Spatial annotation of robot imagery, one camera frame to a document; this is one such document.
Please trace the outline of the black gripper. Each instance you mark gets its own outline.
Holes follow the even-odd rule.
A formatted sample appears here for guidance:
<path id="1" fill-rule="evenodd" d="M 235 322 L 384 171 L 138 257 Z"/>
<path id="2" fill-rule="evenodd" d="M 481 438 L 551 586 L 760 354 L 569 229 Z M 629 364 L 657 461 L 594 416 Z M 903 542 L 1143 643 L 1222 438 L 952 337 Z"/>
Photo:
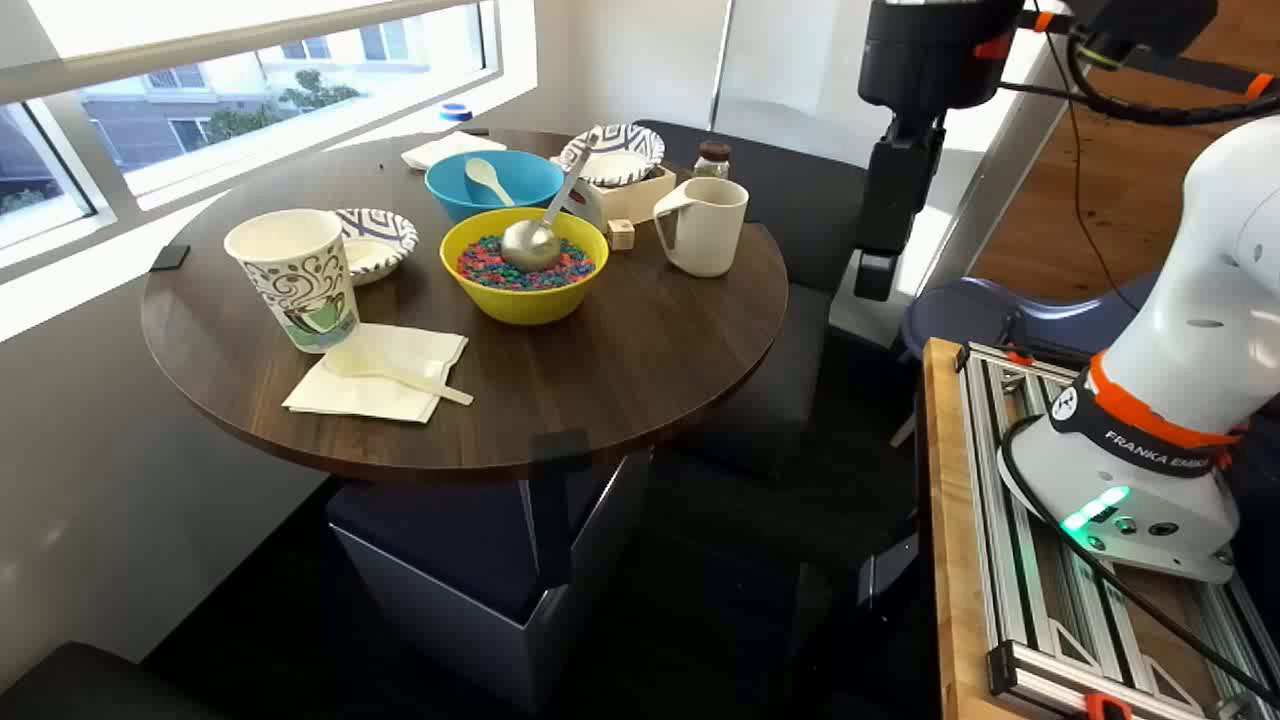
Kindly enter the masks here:
<path id="1" fill-rule="evenodd" d="M 1018 0 L 873 0 L 860 96 L 893 113 L 983 102 L 1003 72 Z M 928 200 L 945 124 L 894 117 L 873 149 L 854 221 L 854 293 L 884 301 Z"/>

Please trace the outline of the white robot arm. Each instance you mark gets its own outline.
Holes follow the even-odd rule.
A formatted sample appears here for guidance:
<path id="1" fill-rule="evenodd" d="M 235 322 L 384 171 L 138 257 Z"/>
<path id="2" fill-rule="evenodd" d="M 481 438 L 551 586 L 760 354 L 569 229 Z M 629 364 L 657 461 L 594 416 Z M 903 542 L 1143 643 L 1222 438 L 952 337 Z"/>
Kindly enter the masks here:
<path id="1" fill-rule="evenodd" d="M 1066 72 L 1218 82 L 1214 141 L 1185 171 L 1178 229 L 1128 327 L 1006 429 L 998 480 L 1066 542 L 1115 562 L 1222 584 L 1238 510 L 1218 468 L 1280 391 L 1280 89 L 1197 59 L 1214 0 L 1065 0 L 1048 19 Z M 854 92 L 893 113 L 854 221 L 863 296 L 884 296 L 945 144 L 945 117 L 983 102 L 1027 0 L 873 0 Z"/>

